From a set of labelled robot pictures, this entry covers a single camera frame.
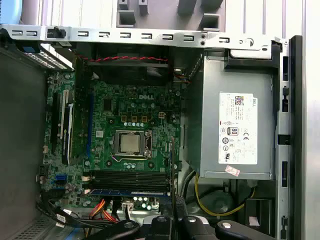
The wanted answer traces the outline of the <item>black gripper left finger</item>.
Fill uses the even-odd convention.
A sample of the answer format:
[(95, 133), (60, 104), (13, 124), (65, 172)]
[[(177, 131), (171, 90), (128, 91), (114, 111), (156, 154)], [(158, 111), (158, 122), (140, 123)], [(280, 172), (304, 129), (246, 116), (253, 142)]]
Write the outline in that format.
[(160, 215), (145, 217), (142, 224), (126, 219), (106, 227), (87, 240), (171, 240), (173, 238), (173, 200), (163, 197), (159, 201)]

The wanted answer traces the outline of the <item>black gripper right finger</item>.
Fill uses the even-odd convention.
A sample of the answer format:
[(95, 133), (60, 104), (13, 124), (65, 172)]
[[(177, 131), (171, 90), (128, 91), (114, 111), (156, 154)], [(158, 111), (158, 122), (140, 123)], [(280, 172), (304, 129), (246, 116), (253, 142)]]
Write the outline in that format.
[(189, 215), (185, 199), (174, 197), (174, 213), (183, 240), (273, 240), (272, 236), (233, 220), (221, 220), (211, 227), (206, 218)]

